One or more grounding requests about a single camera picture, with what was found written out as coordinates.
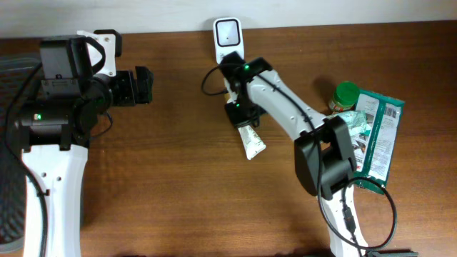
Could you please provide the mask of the white tube brown cap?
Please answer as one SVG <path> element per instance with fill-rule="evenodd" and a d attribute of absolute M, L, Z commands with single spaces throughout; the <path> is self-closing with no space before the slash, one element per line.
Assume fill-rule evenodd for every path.
<path fill-rule="evenodd" d="M 261 140 L 260 136 L 254 131 L 251 126 L 243 126 L 238 128 L 243 147 L 248 160 L 253 159 L 259 153 L 266 149 L 266 144 Z"/>

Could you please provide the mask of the green lid jar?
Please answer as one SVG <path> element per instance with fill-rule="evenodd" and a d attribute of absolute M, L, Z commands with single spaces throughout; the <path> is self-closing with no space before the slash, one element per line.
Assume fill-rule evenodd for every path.
<path fill-rule="evenodd" d="M 336 87 L 328 106 L 334 112 L 349 111 L 358 101 L 359 95 L 360 89 L 355 83 L 344 81 Z"/>

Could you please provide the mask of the mint green tissue pack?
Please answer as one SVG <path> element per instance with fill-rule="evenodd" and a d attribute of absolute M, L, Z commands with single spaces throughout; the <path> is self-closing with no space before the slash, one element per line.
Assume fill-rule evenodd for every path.
<path fill-rule="evenodd" d="M 371 133 L 372 126 L 368 124 L 365 111 L 344 111 L 333 113 L 327 116 L 327 119 L 335 117 L 342 118 L 346 122 L 350 136 L 368 136 Z"/>

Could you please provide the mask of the green 3M wipes package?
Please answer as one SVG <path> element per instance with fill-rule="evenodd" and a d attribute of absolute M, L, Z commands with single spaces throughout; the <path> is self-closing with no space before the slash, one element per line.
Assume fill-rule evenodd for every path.
<path fill-rule="evenodd" d="M 360 90 L 355 110 L 365 113 L 367 127 L 351 137 L 357 163 L 355 176 L 386 187 L 404 105 L 402 100 Z"/>

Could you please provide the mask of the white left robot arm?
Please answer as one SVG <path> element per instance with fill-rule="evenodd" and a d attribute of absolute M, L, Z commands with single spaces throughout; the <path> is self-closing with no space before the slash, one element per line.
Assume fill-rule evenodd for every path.
<path fill-rule="evenodd" d="M 109 109 L 149 104 L 153 73 L 119 71 L 121 34 L 113 29 L 51 36 L 7 116 L 5 147 L 26 180 L 25 256 L 81 255 L 81 193 L 93 128 Z"/>

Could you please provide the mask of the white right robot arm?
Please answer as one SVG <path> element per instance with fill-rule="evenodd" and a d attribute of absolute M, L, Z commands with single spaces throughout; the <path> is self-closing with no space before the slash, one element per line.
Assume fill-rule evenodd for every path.
<path fill-rule="evenodd" d="M 245 61 L 237 52 L 219 61 L 232 101 L 225 106 L 235 128 L 257 126 L 269 114 L 293 141 L 297 179 L 316 197 L 334 256 L 363 256 L 368 244 L 353 203 L 356 157 L 346 122 L 305 104 L 265 59 Z"/>

